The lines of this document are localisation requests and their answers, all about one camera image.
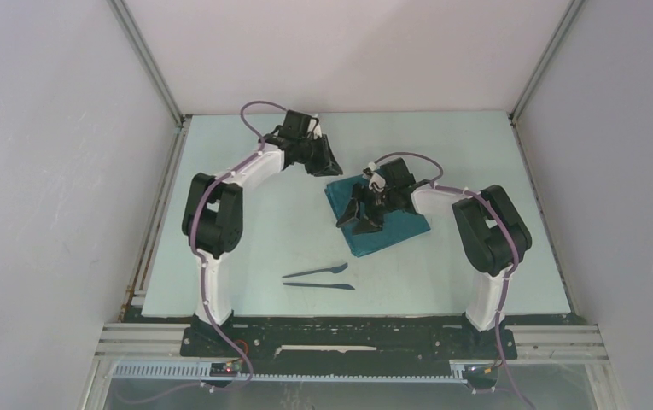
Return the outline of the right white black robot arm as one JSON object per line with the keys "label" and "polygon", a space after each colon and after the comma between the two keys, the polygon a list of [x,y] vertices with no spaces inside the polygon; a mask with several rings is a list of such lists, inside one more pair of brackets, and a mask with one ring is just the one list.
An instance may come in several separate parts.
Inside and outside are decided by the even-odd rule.
{"label": "right white black robot arm", "polygon": [[439,184],[437,178],[416,180],[405,152],[393,152],[369,163],[349,191],[336,221],[353,234],[382,231],[394,212],[420,216],[452,214],[464,253],[476,270],[475,294],[460,335],[464,352],[482,357],[495,344],[491,330],[504,319],[504,305],[514,271],[532,246],[532,237],[504,188],[493,184],[479,191]]}

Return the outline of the teal cloth napkin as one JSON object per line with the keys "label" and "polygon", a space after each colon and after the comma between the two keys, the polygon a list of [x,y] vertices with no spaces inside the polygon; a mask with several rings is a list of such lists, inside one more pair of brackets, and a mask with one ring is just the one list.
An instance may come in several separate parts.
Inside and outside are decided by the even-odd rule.
{"label": "teal cloth napkin", "polygon": [[[367,180],[362,176],[338,179],[326,184],[324,192],[336,218],[339,218],[345,211],[353,186],[366,184]],[[344,226],[341,228],[341,233],[352,255],[356,257],[373,254],[431,230],[424,216],[404,211],[387,214],[384,227],[379,232],[356,235],[353,234],[354,227],[355,224]]]}

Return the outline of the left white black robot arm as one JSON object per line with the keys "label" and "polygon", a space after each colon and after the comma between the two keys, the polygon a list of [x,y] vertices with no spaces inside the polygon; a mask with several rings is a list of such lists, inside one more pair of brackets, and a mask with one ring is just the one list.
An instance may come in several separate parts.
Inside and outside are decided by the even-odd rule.
{"label": "left white black robot arm", "polygon": [[227,354],[234,344],[233,331],[223,326],[233,309],[219,270],[244,232],[244,194],[294,164],[314,177],[343,174],[320,119],[287,110],[282,124],[258,135],[256,149],[246,158],[222,173],[198,173],[191,180],[182,231],[199,267],[195,316],[209,324],[201,345],[213,355]]}

